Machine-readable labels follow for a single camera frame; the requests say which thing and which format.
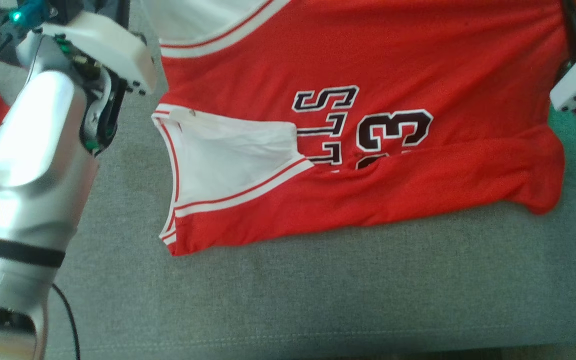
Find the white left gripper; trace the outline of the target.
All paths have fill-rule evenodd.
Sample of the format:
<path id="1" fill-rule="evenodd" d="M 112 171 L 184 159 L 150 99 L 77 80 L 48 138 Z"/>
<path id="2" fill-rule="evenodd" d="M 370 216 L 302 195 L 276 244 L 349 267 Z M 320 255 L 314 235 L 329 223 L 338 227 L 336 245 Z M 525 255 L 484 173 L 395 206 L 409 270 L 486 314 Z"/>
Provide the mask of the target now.
<path id="1" fill-rule="evenodd" d="M 44 23 L 82 80 L 87 96 L 79 128 L 83 146 L 92 155 L 102 153 L 114 140 L 124 96 L 151 95 L 157 71 L 144 39 L 102 14 L 80 12 L 66 25 Z"/>

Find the red basketball jersey striped trim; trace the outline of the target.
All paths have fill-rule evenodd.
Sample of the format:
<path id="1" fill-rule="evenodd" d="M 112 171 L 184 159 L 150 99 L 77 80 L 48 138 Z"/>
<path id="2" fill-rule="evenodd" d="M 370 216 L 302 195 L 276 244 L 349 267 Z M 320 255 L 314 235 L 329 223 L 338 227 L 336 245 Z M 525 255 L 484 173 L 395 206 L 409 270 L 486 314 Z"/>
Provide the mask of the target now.
<path id="1" fill-rule="evenodd" d="M 141 0 L 173 256 L 499 201 L 546 214 L 559 0 Z"/>

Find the grey fabric sofa seat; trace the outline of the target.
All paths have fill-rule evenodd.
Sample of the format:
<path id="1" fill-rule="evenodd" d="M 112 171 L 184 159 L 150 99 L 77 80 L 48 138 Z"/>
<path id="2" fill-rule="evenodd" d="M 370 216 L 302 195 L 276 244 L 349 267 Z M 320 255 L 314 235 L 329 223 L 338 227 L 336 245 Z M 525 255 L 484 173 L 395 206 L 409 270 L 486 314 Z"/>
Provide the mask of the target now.
<path id="1" fill-rule="evenodd" d="M 174 257 L 158 239 L 172 176 L 130 96 L 56 282 L 82 360 L 303 360 L 509 348 L 576 356 L 576 117 L 554 113 L 562 199 L 495 203 Z"/>

